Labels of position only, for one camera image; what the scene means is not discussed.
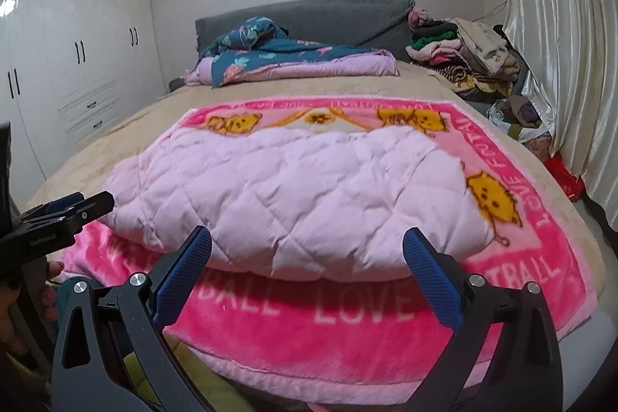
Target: metal screw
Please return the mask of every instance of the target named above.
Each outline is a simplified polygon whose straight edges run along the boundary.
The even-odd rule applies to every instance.
[[[75,293],[81,293],[84,290],[86,290],[86,288],[88,288],[88,285],[86,284],[85,281],[78,281],[75,286],[73,287],[73,292]]]
[[[482,287],[485,284],[485,278],[480,274],[473,274],[468,278],[468,281],[473,287]]]
[[[140,285],[143,285],[144,281],[146,281],[146,275],[143,272],[135,273],[131,276],[129,281],[134,287],[139,287]]]
[[[531,281],[528,283],[528,291],[533,294],[541,293],[541,287],[539,287],[538,283]]]

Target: drawer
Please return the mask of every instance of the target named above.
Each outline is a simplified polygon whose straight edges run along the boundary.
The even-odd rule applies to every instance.
[[[118,119],[118,101],[115,101],[105,109],[101,109],[98,114],[87,118],[69,129],[67,135],[73,140],[76,146],[81,148],[95,136],[113,126]]]
[[[60,111],[65,120],[65,130],[69,131],[94,114],[98,114],[117,99],[114,83],[110,83],[70,103]]]

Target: mattress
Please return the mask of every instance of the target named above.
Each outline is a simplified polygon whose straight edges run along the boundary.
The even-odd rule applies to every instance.
[[[564,196],[543,164],[517,141],[492,126],[436,77],[412,64],[398,61],[397,66],[400,77],[311,78],[244,83],[214,90],[206,86],[182,87],[105,132],[75,154],[60,171],[45,182],[30,200],[29,207],[73,192],[81,192],[86,197],[97,193],[117,162],[144,151],[188,109],[276,95],[382,95],[449,100],[463,108],[471,117],[485,121],[487,128],[537,182],[537,188],[545,195],[548,204],[555,209],[558,218],[581,248],[592,273],[597,295],[600,295],[605,286],[605,266],[599,246],[573,204]]]

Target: wardrobe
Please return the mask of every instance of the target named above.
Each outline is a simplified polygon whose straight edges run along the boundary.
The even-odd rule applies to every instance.
[[[165,92],[150,0],[0,0],[0,122],[11,122],[18,206]]]

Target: white satin curtain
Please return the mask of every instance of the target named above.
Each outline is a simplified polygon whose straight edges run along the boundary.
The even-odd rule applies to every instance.
[[[618,230],[618,0],[509,0],[505,32],[552,153]]]

